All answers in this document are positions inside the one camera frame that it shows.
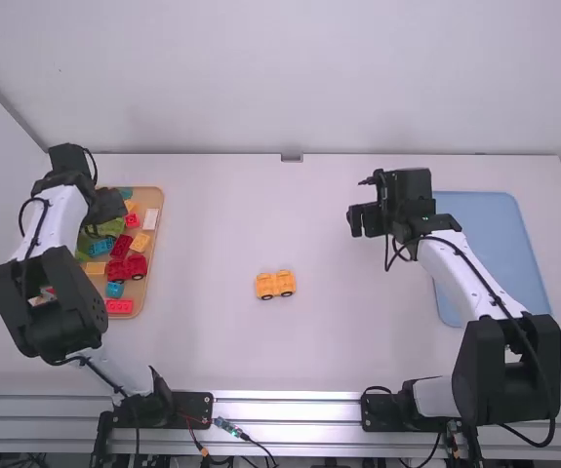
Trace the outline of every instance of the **red lego brick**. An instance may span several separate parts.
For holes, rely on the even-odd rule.
[[[106,264],[106,280],[114,283],[124,283],[131,279],[125,260],[113,258]]]
[[[106,313],[112,315],[128,315],[133,313],[132,299],[107,299]]]
[[[127,214],[124,217],[124,220],[126,221],[126,227],[140,227],[141,226],[141,222],[140,222],[139,217],[137,216],[137,213]]]
[[[133,238],[131,236],[120,234],[120,237],[118,237],[117,241],[115,241],[115,246],[113,246],[111,256],[113,258],[125,258],[131,244],[133,244]]]
[[[147,275],[147,260],[142,254],[133,253],[125,261],[133,280],[140,280]]]

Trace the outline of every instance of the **yellow toy car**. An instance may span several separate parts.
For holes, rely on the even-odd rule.
[[[289,270],[261,273],[257,276],[257,297],[270,300],[276,295],[288,297],[296,291],[296,277]]]

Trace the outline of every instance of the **blue mat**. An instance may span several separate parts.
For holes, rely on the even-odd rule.
[[[434,192],[434,198],[436,212],[454,216],[473,252],[512,297],[532,314],[551,313],[514,197],[502,192]],[[461,327],[455,305],[436,284],[434,288],[441,320]]]

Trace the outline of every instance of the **yellow lego brick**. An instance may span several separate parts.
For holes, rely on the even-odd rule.
[[[131,249],[142,254],[149,242],[150,236],[140,232],[137,236],[135,236],[133,244],[131,244]]]
[[[132,213],[137,207],[137,203],[135,203],[133,200],[124,200],[124,205],[126,206],[128,213]]]
[[[88,275],[103,275],[106,268],[105,261],[89,261],[85,265],[85,273]]]

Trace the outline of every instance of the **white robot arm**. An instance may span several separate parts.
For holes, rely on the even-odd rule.
[[[0,315],[22,354],[51,366],[89,369],[112,391],[114,408],[100,416],[92,458],[98,467],[110,428],[136,428],[139,451],[141,427],[186,429],[190,423],[208,429],[214,399],[208,392],[172,391],[152,367],[112,352],[102,340],[108,316],[100,293],[74,258],[76,242],[79,229],[127,210],[118,190],[96,189],[96,165],[91,178],[86,152],[92,157],[69,143],[49,149],[53,170],[35,182],[22,205],[23,240],[0,265]],[[31,203],[37,205],[24,233],[21,215]],[[54,290],[53,300],[35,300],[44,288]]]
[[[408,380],[394,395],[366,392],[363,429],[433,432],[451,418],[469,427],[549,419],[554,427],[561,380],[557,323],[529,314],[473,254],[454,217],[436,213],[428,169],[378,169],[360,184],[375,185],[378,199],[349,207],[352,235],[364,230],[367,237],[386,236],[386,244],[392,235],[402,245],[395,257],[407,250],[444,288],[466,326],[453,374]],[[386,271],[392,260],[385,261]],[[520,360],[507,363],[506,348]],[[551,438],[552,430],[540,446]]]

